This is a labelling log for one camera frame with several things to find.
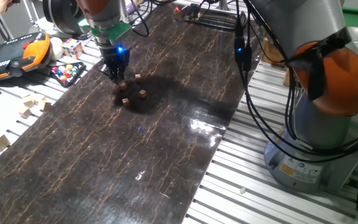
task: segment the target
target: blue led light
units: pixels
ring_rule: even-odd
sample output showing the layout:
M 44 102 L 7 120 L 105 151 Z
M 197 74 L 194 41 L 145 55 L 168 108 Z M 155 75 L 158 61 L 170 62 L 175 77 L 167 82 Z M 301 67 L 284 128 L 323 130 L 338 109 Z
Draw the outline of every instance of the blue led light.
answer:
M 117 50 L 118 50 L 118 53 L 123 53 L 124 48 L 123 47 L 118 47 Z

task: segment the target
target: warning label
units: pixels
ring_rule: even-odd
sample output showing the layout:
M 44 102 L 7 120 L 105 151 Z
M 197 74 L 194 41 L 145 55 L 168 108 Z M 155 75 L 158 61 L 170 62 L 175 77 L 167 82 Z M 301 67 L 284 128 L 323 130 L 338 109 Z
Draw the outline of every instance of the warning label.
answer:
M 320 176 L 322 166 L 297 161 L 289 156 L 284 158 L 280 170 L 287 175 L 303 182 L 314 184 Z

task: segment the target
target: toy cube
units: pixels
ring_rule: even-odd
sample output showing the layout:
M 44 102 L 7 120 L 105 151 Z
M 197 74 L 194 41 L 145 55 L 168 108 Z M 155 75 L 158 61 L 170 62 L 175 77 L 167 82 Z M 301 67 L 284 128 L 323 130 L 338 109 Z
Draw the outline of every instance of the toy cube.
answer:
M 62 47 L 65 55 L 67 57 L 72 57 L 73 59 L 78 59 L 78 57 L 84 53 L 84 48 L 79 40 L 68 39 Z

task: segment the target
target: marble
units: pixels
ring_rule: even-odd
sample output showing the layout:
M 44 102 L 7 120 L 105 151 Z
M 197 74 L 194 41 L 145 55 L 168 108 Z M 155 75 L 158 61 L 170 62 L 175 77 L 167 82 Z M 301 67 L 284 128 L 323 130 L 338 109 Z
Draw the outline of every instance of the marble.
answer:
M 234 34 L 172 9 L 126 40 L 142 82 L 93 68 L 0 157 L 0 223 L 181 223 L 244 89 Z

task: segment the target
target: ball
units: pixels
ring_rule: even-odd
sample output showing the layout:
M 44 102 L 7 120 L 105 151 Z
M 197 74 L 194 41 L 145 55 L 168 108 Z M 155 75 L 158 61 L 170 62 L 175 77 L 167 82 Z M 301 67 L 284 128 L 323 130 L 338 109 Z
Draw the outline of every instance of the ball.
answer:
M 67 70 L 71 71 L 71 69 L 73 68 L 73 66 L 70 65 L 70 64 L 68 64 L 68 65 L 66 65 L 66 68 L 67 68 Z

